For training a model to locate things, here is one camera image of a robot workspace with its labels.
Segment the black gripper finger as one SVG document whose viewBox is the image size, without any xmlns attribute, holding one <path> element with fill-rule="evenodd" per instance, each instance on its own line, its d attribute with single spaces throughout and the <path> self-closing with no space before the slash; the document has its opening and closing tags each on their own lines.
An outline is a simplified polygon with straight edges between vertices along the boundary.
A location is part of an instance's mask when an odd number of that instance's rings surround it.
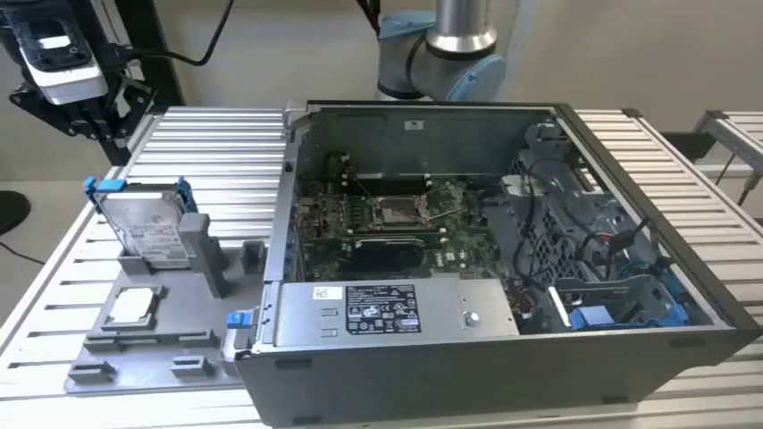
<svg viewBox="0 0 763 429">
<path fill-rule="evenodd" d="M 79 119 L 77 107 L 51 103 L 41 90 L 27 82 L 23 82 L 13 90 L 9 100 L 25 112 L 35 116 L 66 135 L 75 136 L 81 133 L 77 125 L 77 120 Z"/>
<path fill-rule="evenodd" d="M 127 139 L 149 112 L 157 91 L 125 73 L 109 73 L 107 94 L 97 101 L 97 136 L 101 141 Z"/>
</svg>

